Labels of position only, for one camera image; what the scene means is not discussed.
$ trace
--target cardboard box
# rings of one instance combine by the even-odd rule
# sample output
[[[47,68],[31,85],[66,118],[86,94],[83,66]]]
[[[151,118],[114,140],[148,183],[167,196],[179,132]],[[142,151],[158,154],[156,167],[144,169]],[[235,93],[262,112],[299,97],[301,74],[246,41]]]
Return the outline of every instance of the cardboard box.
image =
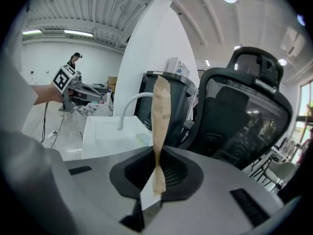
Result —
[[[109,76],[107,81],[107,89],[111,87],[112,93],[115,93],[115,87],[117,82],[117,76]]]

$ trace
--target ceiling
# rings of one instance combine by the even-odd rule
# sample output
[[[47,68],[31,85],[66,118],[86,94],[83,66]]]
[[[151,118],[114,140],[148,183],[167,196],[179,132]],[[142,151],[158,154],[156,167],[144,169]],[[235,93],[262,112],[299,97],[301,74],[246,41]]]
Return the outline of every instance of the ceiling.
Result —
[[[30,0],[25,43],[76,41],[123,53],[140,15],[151,0]],[[179,15],[197,66],[225,67],[236,45],[258,47],[288,61],[283,81],[312,73],[313,48],[305,28],[285,0],[177,0]],[[93,33],[93,38],[64,33],[64,29]]]
[[[200,68],[207,68],[205,60],[211,66],[225,66],[237,45],[258,47],[277,59],[286,59],[285,79],[313,60],[311,40],[285,0],[178,0],[172,8],[179,15]]]
[[[90,41],[115,50],[126,47],[139,16],[151,0],[30,0],[26,29],[40,29],[45,41],[64,38]],[[66,35],[62,30],[94,34],[93,39]],[[25,41],[42,37],[26,36]]]

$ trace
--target white faucet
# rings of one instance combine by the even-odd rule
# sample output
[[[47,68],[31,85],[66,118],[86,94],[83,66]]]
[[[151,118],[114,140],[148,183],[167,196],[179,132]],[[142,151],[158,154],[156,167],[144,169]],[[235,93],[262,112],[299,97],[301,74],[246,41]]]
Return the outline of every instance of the white faucet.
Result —
[[[133,96],[133,97],[128,101],[128,103],[126,104],[126,106],[125,106],[125,108],[124,108],[124,110],[123,110],[123,113],[122,113],[121,117],[119,118],[119,122],[118,122],[118,124],[117,124],[117,129],[118,129],[119,131],[123,130],[124,116],[125,116],[125,114],[126,114],[126,110],[127,110],[128,106],[129,106],[129,105],[131,104],[131,102],[133,102],[135,99],[138,99],[138,98],[141,98],[141,97],[144,97],[144,96],[150,96],[150,97],[152,97],[152,96],[153,96],[153,93],[151,93],[151,92],[142,92],[142,93],[139,93],[139,94]]]

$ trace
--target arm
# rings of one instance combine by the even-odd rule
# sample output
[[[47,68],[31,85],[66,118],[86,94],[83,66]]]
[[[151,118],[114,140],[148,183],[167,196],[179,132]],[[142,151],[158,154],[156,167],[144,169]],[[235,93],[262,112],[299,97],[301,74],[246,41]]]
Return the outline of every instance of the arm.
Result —
[[[54,85],[34,85],[32,86],[33,90],[37,93],[38,98],[34,105],[46,103],[50,101],[56,101],[62,103],[62,96],[61,93],[58,91]]]

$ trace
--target black cable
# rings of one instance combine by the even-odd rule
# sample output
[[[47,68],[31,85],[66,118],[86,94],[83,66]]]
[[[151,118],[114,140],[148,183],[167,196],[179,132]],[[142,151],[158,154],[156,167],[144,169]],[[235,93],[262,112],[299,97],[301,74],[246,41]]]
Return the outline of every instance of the black cable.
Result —
[[[46,116],[46,113],[47,113],[48,104],[49,104],[49,102],[47,102],[45,104],[44,125],[43,125],[43,131],[41,133],[41,138],[42,139],[41,139],[40,143],[43,143],[45,141],[45,116]]]
[[[108,25],[109,25],[109,19],[111,18],[111,13],[112,13],[112,10],[113,10],[113,5],[114,5],[114,3],[115,3],[115,0],[113,1],[113,4],[112,4],[112,7],[111,7],[111,11],[110,11],[110,13],[109,13],[109,17],[108,17]]]
[[[57,133],[56,133],[56,137],[55,137],[55,140],[54,140],[54,142],[53,142],[53,144],[52,144],[52,146],[51,146],[51,149],[53,148],[53,146],[54,146],[54,144],[55,144],[55,142],[56,142],[56,140],[57,140],[57,138],[58,138],[58,133],[59,133],[59,131],[61,130],[61,127],[62,127],[62,123],[63,123],[63,121],[64,121],[64,113],[63,113],[63,119],[62,119],[62,122],[61,122],[61,124],[60,124],[60,128],[59,128],[59,130],[57,131]]]

